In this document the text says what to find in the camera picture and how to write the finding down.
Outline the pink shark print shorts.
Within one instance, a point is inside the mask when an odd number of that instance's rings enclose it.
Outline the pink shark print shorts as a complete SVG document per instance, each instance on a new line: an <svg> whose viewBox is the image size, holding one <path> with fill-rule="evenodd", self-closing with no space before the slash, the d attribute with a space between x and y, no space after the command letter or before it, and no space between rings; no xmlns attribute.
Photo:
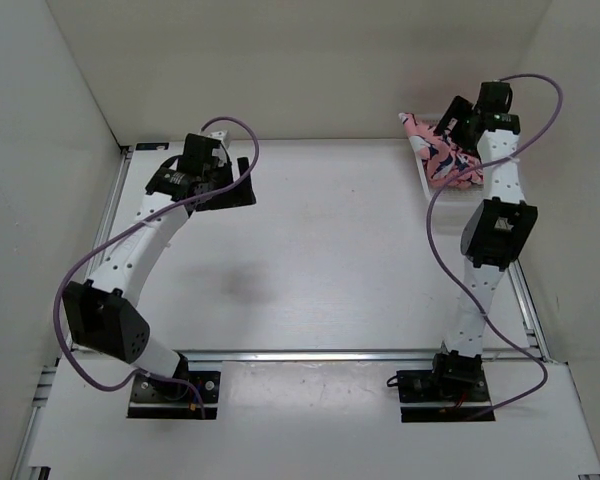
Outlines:
<svg viewBox="0 0 600 480"><path fill-rule="evenodd" d="M437 123L430 123L413 113L401 112L399 119L427 187L438 189L449 178L480 163L476 156L467 154L450 139L449 129L438 135L435 133Z"/></svg>

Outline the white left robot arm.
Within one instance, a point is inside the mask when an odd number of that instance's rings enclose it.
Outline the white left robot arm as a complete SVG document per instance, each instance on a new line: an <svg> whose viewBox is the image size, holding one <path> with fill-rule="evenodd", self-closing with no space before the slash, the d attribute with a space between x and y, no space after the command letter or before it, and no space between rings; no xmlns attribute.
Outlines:
<svg viewBox="0 0 600 480"><path fill-rule="evenodd" d="M84 282L62 292L72 340L155 377L168 400L186 395L190 377L184 358L153 337L137 309L142 289L172 237L193 213L250 206L256 198L246 175L250 163L231 161L225 131L189 134L183 151L166 159L148 180L132 226Z"/></svg>

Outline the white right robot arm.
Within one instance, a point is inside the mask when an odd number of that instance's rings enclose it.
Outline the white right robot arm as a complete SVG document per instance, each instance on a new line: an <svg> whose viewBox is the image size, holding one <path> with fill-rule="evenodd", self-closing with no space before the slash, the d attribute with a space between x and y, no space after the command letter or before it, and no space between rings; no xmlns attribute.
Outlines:
<svg viewBox="0 0 600 480"><path fill-rule="evenodd" d="M520 186L515 151L519 117L509 112L513 93L481 93L475 103L457 96L438 122L435 133L480 158L499 161L484 173L483 199L461 235L464 279L452 326L433 360L429 387L450 400L481 372L485 316L505 270L517 260L538 218Z"/></svg>

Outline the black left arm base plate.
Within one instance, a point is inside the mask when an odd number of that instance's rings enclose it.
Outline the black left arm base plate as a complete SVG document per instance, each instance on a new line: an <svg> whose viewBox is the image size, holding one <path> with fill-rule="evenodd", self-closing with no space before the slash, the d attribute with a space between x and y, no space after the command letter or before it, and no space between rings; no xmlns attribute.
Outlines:
<svg viewBox="0 0 600 480"><path fill-rule="evenodd" d="M187 381L200 394L203 408L189 387L137 375L131 385L127 417L149 420L215 420L218 414L221 372L190 370Z"/></svg>

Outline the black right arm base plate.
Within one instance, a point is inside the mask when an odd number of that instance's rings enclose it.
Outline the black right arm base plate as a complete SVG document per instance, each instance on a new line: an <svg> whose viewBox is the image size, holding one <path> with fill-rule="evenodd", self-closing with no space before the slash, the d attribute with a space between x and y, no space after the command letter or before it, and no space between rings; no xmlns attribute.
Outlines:
<svg viewBox="0 0 600 480"><path fill-rule="evenodd" d="M398 370L386 381L398 391L403 423L491 422L491 400L479 355L438 353L429 370Z"/></svg>

